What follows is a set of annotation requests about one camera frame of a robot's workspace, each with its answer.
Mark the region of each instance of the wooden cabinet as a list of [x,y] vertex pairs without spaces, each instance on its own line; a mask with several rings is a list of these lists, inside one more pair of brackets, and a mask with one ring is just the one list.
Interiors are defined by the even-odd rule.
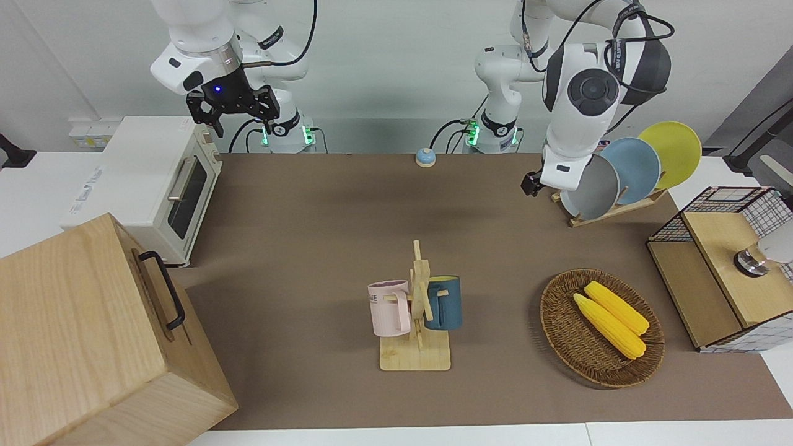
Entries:
[[736,252],[757,242],[741,213],[683,213],[691,241],[648,243],[691,342],[702,352],[763,351],[793,340],[793,286],[779,268],[742,274]]
[[187,294],[141,254],[106,214],[0,259],[2,446],[187,444],[236,410]]

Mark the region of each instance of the mug handle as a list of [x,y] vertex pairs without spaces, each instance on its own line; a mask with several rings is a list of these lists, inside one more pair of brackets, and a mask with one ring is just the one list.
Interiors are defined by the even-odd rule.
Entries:
[[399,308],[399,330],[410,329],[410,311],[408,311],[408,295],[402,290],[394,290],[396,304]]
[[443,327],[443,304],[441,303],[441,297],[448,296],[449,290],[445,286],[441,286],[441,289],[438,290],[436,293],[436,298],[438,299],[438,325]]

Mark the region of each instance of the mug rim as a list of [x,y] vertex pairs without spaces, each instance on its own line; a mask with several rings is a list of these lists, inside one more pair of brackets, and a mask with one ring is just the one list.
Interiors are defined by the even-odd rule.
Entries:
[[399,286],[408,283],[405,279],[388,279],[388,280],[381,280],[380,282],[370,283],[370,288],[388,288],[391,286]]
[[430,276],[430,283],[448,282],[450,280],[460,279],[459,275],[432,275]]

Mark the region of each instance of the wire basket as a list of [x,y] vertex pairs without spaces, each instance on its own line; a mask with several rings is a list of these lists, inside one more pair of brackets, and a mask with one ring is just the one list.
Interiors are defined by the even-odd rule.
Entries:
[[[578,310],[573,293],[584,294],[584,287],[592,280],[614,291],[647,319],[649,329],[642,335],[647,350],[643,356],[627,359]],[[643,383],[664,358],[664,333],[647,301],[622,280],[599,270],[570,270],[553,278],[542,292],[540,320],[542,331],[562,362],[601,386],[622,388]]]

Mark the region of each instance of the yellow corn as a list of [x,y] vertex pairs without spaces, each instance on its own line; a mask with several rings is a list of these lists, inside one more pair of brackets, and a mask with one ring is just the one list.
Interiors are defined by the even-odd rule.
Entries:
[[649,328],[647,319],[601,283],[592,280],[589,285],[584,287],[584,291],[587,292],[591,300],[599,303],[606,311],[613,314],[630,331],[639,336],[647,333]]
[[636,359],[644,355],[647,345],[622,322],[607,312],[597,302],[587,299],[581,294],[573,294],[581,313],[595,326],[611,345],[614,345],[627,359]]

